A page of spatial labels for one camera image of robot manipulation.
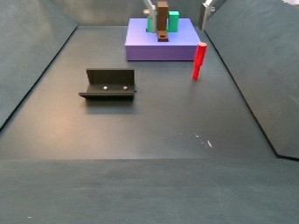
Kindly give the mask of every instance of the red stick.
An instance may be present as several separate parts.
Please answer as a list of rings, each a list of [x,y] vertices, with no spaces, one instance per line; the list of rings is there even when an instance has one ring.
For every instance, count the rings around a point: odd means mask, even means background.
[[[201,42],[198,44],[195,58],[194,58],[194,71],[193,71],[193,79],[197,81],[201,75],[201,67],[203,64],[205,54],[207,50],[207,44]]]

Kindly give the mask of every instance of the brown block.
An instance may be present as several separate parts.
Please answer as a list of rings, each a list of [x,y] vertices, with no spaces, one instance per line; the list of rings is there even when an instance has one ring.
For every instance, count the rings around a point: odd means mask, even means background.
[[[157,3],[157,30],[158,31],[166,31],[167,18],[169,18],[169,3],[158,2]]]
[[[169,42],[167,31],[157,31],[158,42]]]

